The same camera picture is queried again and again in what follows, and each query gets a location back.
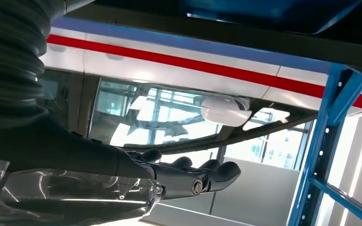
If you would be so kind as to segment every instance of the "blue object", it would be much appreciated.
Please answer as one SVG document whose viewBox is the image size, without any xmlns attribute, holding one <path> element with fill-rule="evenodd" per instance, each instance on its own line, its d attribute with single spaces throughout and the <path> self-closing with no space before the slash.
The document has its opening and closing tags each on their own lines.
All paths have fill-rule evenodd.
<svg viewBox="0 0 362 226">
<path fill-rule="evenodd" d="M 362 204 L 359 203 L 356 199 L 349 197 L 345 192 L 328 184 L 325 181 L 313 179 L 311 182 L 325 194 L 328 194 L 332 199 L 337 201 L 339 204 L 347 208 L 351 213 L 362 220 Z"/>
<path fill-rule="evenodd" d="M 362 0 L 186 0 L 193 16 L 305 34 L 319 33 Z"/>
<path fill-rule="evenodd" d="M 328 124 L 336 125 L 346 116 L 347 111 L 362 92 L 362 75 L 353 72 L 344 89 L 338 95 L 329 111 Z"/>
<path fill-rule="evenodd" d="M 344 118 L 349 107 L 362 91 L 362 75 L 341 65 L 333 65 L 324 90 L 316 126 L 307 158 L 302 169 L 288 225 L 315 224 L 323 193 L 362 219 L 362 205 L 342 197 L 342 191 L 325 183 L 328 179 Z"/>
</svg>

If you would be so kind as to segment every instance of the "robotic hand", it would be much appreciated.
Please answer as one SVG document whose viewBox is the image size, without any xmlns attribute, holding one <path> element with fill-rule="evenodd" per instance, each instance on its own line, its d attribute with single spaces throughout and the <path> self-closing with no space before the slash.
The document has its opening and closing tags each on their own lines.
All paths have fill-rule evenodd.
<svg viewBox="0 0 362 226">
<path fill-rule="evenodd" d="M 201 193 L 220 191 L 231 185 L 241 174 L 234 162 L 220 164 L 217 160 L 208 160 L 196 169 L 192 167 L 192 161 L 188 157 L 181 157 L 173 163 L 152 163 L 161 157 L 157 149 L 143 154 L 128 154 L 160 182 L 164 199 L 193 197 Z"/>
</svg>

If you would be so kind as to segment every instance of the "dark overhead beam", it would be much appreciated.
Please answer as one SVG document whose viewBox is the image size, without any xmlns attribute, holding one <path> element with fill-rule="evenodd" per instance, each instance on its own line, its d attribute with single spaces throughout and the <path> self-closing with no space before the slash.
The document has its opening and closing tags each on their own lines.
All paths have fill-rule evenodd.
<svg viewBox="0 0 362 226">
<path fill-rule="evenodd" d="M 362 43 L 87 5 L 67 16 L 348 65 L 362 73 Z"/>
</svg>

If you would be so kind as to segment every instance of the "blue stripe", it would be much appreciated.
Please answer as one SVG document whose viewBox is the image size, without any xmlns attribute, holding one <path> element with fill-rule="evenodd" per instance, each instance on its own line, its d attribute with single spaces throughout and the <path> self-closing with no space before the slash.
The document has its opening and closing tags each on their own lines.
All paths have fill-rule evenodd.
<svg viewBox="0 0 362 226">
<path fill-rule="evenodd" d="M 257 61 L 272 65 L 297 68 L 307 71 L 328 73 L 331 63 L 281 53 L 273 53 L 213 41 L 199 40 L 176 35 L 151 32 L 134 28 L 96 23 L 62 17 L 53 26 L 73 31 L 98 34 L 120 39 L 135 40 L 169 47 L 188 49 L 227 57 Z"/>
</svg>

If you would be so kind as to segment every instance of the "black flexible tube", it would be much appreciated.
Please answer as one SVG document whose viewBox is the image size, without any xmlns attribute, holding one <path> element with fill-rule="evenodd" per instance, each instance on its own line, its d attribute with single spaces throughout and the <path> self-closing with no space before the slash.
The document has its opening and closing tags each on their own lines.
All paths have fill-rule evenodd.
<svg viewBox="0 0 362 226">
<path fill-rule="evenodd" d="M 0 129 L 46 114 L 36 105 L 51 22 L 94 0 L 0 0 Z"/>
<path fill-rule="evenodd" d="M 123 150 L 68 133 L 35 99 L 51 22 L 92 0 L 0 0 L 0 159 L 13 171 L 54 168 L 152 178 Z"/>
</svg>

